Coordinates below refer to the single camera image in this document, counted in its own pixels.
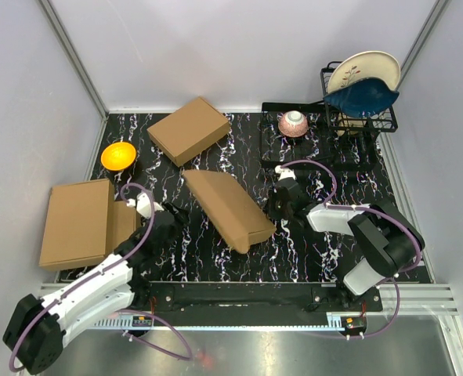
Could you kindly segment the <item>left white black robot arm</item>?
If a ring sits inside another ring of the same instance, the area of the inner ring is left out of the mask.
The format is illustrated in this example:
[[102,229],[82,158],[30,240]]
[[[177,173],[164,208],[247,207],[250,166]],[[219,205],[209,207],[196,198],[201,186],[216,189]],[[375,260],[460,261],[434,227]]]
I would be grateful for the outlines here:
[[188,222],[188,211],[158,204],[147,225],[134,231],[98,266],[49,295],[29,294],[19,300],[2,336],[12,352],[9,369],[38,374],[95,322],[119,310],[148,306],[148,284],[161,278],[156,262]]

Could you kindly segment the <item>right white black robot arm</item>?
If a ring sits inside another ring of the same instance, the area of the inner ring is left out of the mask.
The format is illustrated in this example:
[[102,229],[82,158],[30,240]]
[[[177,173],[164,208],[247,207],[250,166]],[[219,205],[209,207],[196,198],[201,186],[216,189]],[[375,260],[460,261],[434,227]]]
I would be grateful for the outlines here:
[[363,259],[344,274],[335,293],[338,305],[349,311],[363,303],[369,289],[420,261],[425,247],[422,235],[391,201],[356,206],[315,203],[292,177],[273,185],[268,214],[302,229],[354,237]]

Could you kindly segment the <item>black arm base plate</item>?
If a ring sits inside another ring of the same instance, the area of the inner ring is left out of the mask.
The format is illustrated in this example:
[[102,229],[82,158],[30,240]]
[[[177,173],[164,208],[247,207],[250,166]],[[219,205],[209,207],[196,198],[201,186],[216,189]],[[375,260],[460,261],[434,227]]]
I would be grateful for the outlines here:
[[157,312],[188,306],[294,306],[320,312],[379,313],[381,295],[373,287],[363,295],[351,295],[340,284],[291,282],[162,282],[140,290],[142,301]]

